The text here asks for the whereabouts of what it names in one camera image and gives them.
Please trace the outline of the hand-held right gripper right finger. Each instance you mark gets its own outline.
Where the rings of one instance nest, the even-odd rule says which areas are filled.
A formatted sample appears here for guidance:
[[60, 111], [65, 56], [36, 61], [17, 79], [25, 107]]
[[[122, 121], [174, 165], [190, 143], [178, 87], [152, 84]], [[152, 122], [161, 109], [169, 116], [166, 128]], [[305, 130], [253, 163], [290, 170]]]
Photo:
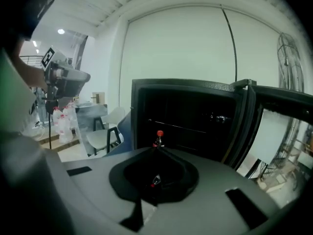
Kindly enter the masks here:
[[158, 149], [158, 154], [160, 193], [157, 203], [175, 203], [184, 200], [198, 185], [197, 168], [163, 147]]

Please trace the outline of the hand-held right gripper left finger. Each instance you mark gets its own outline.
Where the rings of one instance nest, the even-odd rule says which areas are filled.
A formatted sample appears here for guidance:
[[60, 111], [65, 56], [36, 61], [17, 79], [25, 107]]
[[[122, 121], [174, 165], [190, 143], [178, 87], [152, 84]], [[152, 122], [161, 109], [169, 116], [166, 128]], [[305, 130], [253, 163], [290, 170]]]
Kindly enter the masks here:
[[120, 224], [138, 232], [144, 226], [143, 202], [152, 209], [159, 201], [158, 149], [149, 148], [115, 165], [109, 181], [118, 197], [134, 203], [129, 217]]

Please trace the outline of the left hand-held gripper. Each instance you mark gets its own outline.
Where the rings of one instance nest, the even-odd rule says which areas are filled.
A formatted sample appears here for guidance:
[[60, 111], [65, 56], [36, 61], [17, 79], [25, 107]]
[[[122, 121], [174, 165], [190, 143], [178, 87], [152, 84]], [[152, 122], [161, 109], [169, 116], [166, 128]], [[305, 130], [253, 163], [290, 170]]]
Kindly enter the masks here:
[[90, 80], [88, 73], [73, 69], [71, 60], [54, 47], [47, 50], [41, 60], [41, 66], [47, 84], [47, 100], [78, 96], [84, 82]]

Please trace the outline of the cola bottle with red cap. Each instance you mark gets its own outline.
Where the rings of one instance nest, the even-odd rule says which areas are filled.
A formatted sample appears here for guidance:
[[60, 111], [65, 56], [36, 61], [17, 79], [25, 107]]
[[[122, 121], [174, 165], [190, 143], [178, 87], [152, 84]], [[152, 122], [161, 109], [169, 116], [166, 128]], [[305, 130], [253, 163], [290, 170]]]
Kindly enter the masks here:
[[156, 172], [156, 175], [155, 177], [153, 178], [151, 184], [150, 184], [150, 187], [151, 188], [155, 188], [158, 184], [160, 184], [161, 182], [161, 178], [160, 178], [160, 172], [159, 172], [159, 169], [158, 169], [158, 165], [159, 165], [159, 148], [160, 147], [163, 147], [164, 144], [163, 144], [163, 141], [162, 141], [162, 137], [164, 135], [164, 132], [162, 130], [158, 130], [157, 133], [156, 133], [156, 140], [154, 141], [153, 143], [153, 148], [154, 148], [154, 151], [153, 151], [153, 154], [152, 154], [152, 164], [154, 166], [154, 170]]

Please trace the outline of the person's left forearm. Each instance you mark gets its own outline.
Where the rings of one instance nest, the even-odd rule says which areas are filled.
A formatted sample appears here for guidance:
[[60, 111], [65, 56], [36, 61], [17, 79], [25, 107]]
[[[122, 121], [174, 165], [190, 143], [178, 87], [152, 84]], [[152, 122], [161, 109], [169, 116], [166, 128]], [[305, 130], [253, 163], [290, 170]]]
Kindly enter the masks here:
[[27, 65], [18, 56], [15, 56], [15, 57], [12, 56], [11, 61], [14, 65], [15, 69], [17, 70], [17, 72], [21, 76], [21, 78], [27, 84], [27, 86], [41, 88], [45, 92], [47, 92], [47, 84], [45, 81], [45, 72], [43, 69], [39, 69], [39, 68]]

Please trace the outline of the small cardboard box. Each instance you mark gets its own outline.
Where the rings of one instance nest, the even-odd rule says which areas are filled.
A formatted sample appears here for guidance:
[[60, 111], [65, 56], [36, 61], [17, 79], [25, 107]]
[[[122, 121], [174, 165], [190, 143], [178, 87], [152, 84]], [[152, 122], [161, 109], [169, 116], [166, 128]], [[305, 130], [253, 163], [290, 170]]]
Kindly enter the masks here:
[[93, 103], [105, 104], [105, 93], [104, 92], [93, 92], [91, 97]]

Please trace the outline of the glass-top table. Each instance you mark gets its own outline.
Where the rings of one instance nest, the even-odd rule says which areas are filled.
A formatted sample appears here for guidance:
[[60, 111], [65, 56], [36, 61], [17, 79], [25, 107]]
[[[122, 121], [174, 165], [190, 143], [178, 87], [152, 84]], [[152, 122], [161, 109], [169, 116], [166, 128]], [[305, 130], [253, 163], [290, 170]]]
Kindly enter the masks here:
[[108, 114], [106, 104], [83, 103], [76, 108], [78, 127], [82, 132], [92, 132], [105, 129], [101, 119]]

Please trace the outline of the grey shell chair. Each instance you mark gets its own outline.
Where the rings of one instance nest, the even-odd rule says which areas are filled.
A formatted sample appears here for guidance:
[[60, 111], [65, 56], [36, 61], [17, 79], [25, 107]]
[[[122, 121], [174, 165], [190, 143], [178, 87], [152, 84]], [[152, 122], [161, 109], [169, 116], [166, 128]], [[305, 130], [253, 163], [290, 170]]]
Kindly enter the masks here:
[[111, 147], [122, 143], [118, 124], [124, 117], [124, 108], [116, 107], [109, 114], [94, 119], [93, 132], [87, 134], [87, 140], [93, 147], [94, 155], [97, 155], [97, 152], [103, 149], [106, 149], [107, 153], [109, 153]]

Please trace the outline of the blue chair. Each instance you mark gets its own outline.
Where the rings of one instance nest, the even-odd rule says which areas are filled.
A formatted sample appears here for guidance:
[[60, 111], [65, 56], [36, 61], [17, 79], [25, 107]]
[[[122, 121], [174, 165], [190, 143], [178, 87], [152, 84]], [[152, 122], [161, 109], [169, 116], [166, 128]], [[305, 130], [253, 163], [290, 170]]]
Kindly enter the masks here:
[[132, 150], [132, 133], [131, 133], [131, 111], [129, 111], [126, 116], [120, 121], [117, 126], [117, 129], [120, 132], [120, 135], [123, 137], [123, 141], [105, 156], [113, 156]]

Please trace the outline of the pack of clear water bottles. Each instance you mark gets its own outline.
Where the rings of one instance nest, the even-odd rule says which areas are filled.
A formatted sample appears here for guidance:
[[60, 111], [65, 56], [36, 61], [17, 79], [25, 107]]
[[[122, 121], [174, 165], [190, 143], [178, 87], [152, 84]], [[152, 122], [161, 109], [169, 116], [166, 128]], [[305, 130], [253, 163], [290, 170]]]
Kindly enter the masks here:
[[68, 143], [73, 140], [73, 130], [76, 131], [78, 122], [74, 102], [70, 101], [61, 111], [54, 107], [53, 124], [55, 131], [59, 134], [60, 143]]

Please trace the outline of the stack of wooden planks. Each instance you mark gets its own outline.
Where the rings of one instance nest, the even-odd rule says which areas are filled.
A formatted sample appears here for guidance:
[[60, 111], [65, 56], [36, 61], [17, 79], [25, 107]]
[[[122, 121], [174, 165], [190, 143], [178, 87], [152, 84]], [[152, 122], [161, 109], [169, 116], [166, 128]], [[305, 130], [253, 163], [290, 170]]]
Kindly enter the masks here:
[[59, 142], [59, 136], [58, 135], [51, 137], [51, 141], [49, 141], [49, 137], [39, 141], [39, 144], [41, 145], [42, 148], [51, 149], [54, 152], [60, 152], [62, 150], [65, 150], [65, 149], [68, 149], [72, 146], [75, 146], [79, 143], [80, 143], [79, 139], [76, 137], [76, 135], [74, 135], [73, 139], [67, 143]]

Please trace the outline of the person's black shirt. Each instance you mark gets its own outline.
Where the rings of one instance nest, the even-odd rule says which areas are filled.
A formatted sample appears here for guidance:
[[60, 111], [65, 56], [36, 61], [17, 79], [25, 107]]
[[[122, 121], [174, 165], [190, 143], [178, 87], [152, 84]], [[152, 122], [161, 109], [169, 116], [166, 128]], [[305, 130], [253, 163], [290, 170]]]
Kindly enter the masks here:
[[0, 48], [8, 54], [34, 30], [55, 0], [0, 0]]

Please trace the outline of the black floor fan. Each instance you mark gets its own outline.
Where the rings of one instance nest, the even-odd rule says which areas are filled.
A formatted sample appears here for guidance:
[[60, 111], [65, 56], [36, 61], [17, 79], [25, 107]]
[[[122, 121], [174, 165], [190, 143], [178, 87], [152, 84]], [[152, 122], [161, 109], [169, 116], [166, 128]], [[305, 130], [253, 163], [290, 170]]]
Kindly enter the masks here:
[[[291, 35], [280, 34], [277, 44], [277, 57], [279, 62], [279, 87], [303, 93], [303, 69], [299, 51]], [[300, 123], [301, 121], [298, 119], [288, 118], [287, 129], [278, 151], [270, 164], [261, 167], [260, 179], [264, 180], [273, 176], [286, 165], [299, 133]]]

